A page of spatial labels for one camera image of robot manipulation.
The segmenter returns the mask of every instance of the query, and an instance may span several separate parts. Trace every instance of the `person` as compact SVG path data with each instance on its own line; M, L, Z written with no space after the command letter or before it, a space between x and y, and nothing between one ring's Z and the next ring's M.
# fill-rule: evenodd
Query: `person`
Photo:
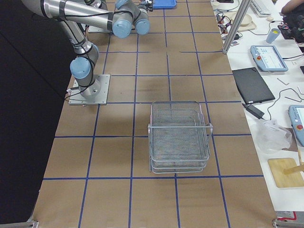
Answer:
M281 10L284 15L288 14L304 14L304 0L290 0Z
M284 38L304 43L304 0L290 0L282 8L284 24L279 26Z

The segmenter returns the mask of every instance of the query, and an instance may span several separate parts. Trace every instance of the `black background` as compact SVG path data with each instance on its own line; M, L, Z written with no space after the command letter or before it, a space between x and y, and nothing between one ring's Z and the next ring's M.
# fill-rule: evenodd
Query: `black background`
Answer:
M32 213L75 58L58 23L32 14L0 1L0 224Z

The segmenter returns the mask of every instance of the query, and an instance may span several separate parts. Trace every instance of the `blue tray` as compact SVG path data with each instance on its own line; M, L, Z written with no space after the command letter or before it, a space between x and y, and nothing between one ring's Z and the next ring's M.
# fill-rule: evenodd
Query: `blue tray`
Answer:
M153 9L172 9L176 6L176 0L154 0Z

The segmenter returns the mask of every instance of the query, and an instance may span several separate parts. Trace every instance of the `plastic bag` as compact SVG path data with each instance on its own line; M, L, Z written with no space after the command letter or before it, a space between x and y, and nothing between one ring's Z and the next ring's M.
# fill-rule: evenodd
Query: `plastic bag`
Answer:
M257 122L257 144L266 153L274 153L289 148L292 143L291 132L279 126L276 120L259 120Z

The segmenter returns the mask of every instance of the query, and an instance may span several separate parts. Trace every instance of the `keyboard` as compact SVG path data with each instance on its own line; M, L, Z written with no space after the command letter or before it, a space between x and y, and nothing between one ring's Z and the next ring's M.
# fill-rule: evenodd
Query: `keyboard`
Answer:
M268 17L271 15L270 10L264 5L263 0L251 0L251 7L260 17Z

